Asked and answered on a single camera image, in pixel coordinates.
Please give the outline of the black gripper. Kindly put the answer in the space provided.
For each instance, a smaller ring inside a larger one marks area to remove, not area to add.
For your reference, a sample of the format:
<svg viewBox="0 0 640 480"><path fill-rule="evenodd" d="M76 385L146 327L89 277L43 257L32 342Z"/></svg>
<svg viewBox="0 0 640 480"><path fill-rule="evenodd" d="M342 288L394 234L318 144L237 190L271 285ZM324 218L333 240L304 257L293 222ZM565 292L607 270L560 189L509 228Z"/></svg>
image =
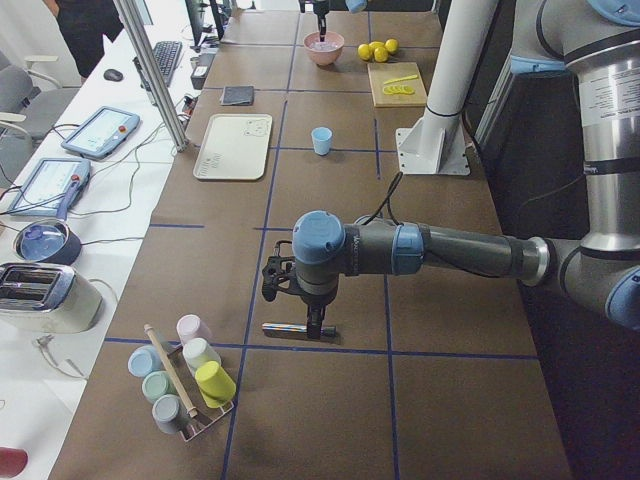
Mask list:
<svg viewBox="0 0 640 480"><path fill-rule="evenodd" d="M326 15L330 12L329 0L298 0L301 13L308 9L315 15L319 15L319 41L325 41L327 32Z"/></svg>
<svg viewBox="0 0 640 480"><path fill-rule="evenodd" d="M320 325L323 324L327 306L334 301L338 291L338 280L330 280L323 286L312 285L298 276L295 257L280 254L283 244L292 244L291 240L278 240L273 254L268 257L262 269L261 294L267 302L273 302L279 292L298 296L308 306L306 336L308 339L320 338Z"/></svg>

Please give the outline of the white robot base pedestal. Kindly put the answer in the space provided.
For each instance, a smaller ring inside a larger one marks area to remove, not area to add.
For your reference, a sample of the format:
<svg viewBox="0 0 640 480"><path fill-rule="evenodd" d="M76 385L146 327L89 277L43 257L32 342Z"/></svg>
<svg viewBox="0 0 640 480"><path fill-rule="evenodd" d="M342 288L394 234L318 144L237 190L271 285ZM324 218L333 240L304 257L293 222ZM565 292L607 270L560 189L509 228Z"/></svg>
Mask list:
<svg viewBox="0 0 640 480"><path fill-rule="evenodd" d="M461 114L497 0L451 2L424 114L396 130L399 169L405 175L470 173Z"/></svg>

